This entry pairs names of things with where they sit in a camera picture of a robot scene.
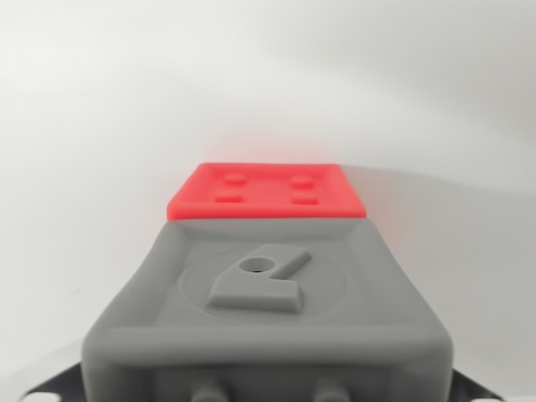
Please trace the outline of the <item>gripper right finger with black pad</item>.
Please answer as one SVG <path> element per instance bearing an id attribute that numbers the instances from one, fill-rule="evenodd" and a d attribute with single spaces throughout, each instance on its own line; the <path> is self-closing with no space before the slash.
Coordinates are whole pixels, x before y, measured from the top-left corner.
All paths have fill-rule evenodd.
<path id="1" fill-rule="evenodd" d="M 496 399 L 501 401 L 502 397 L 454 369 L 453 402 L 471 402 L 476 399 Z"/>

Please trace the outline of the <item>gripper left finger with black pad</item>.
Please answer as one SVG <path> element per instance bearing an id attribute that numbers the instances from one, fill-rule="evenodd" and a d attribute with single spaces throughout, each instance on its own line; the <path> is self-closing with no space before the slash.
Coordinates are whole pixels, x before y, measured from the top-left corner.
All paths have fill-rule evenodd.
<path id="1" fill-rule="evenodd" d="M 80 363 L 77 363 L 60 373 L 55 374 L 43 383 L 30 388 L 24 395 L 29 401 L 30 396 L 53 396 L 59 401 L 85 402 L 85 391 Z"/>

